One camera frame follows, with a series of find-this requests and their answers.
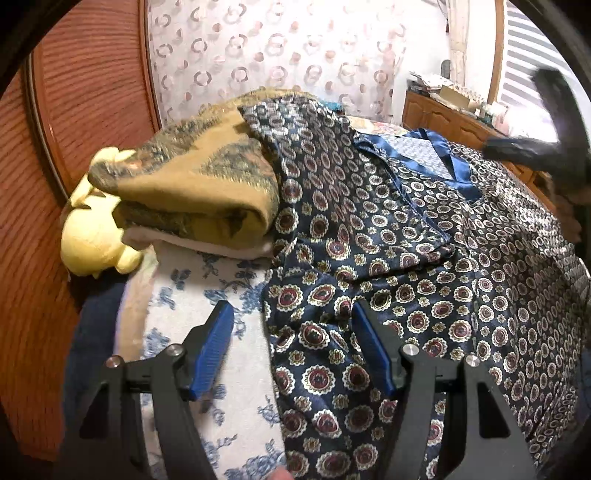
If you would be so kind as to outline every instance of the wooden cabinet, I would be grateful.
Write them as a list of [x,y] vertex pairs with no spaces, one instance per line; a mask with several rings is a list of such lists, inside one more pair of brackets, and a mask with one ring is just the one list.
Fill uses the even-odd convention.
[[[451,142],[457,142],[475,150],[482,150],[490,137],[502,137],[503,134],[456,110],[452,110],[432,98],[411,92],[406,94],[402,126],[409,130],[428,128],[444,136]],[[527,167],[503,162],[530,190],[552,211],[554,205],[537,187],[538,173]]]

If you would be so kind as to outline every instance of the white wall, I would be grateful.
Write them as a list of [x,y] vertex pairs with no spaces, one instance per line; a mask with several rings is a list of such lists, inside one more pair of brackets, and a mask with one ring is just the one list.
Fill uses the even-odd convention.
[[495,0],[470,0],[466,51],[466,87],[488,97],[495,61]]
[[392,87],[392,122],[400,124],[407,80],[417,73],[440,73],[441,63],[449,58],[446,19],[439,7],[423,0],[405,0],[406,53]]

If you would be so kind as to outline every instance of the silver bolt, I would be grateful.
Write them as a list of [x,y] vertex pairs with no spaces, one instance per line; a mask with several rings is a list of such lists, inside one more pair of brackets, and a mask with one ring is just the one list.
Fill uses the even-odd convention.
[[179,343],[172,343],[166,347],[166,354],[170,356],[179,356],[184,352],[184,348]]
[[117,368],[121,363],[123,363],[123,359],[119,355],[113,355],[107,359],[105,365],[108,368]]
[[478,367],[478,365],[480,365],[480,360],[476,355],[470,354],[466,357],[466,363],[471,367]]
[[420,352],[420,350],[414,343],[407,343],[402,347],[402,351],[410,356],[418,355],[418,353]]

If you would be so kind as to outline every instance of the stuffed animal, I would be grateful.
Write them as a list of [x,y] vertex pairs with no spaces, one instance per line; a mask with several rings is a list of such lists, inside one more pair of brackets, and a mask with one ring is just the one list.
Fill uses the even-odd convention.
[[[99,150],[90,164],[98,161],[119,161],[135,153],[116,147]],[[115,267],[129,273],[142,260],[138,252],[121,243],[123,229],[117,228],[112,212],[120,198],[94,188],[84,175],[70,196],[71,209],[61,232],[61,260],[74,275],[93,275]]]

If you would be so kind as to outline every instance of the curtain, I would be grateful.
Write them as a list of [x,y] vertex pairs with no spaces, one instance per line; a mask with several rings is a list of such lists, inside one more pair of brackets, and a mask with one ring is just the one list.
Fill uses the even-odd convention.
[[404,0],[153,0],[163,124],[260,86],[305,90],[348,115],[389,121],[402,10]]
[[466,84],[466,46],[470,24],[470,0],[447,0],[449,23],[449,49],[451,55],[452,82]]

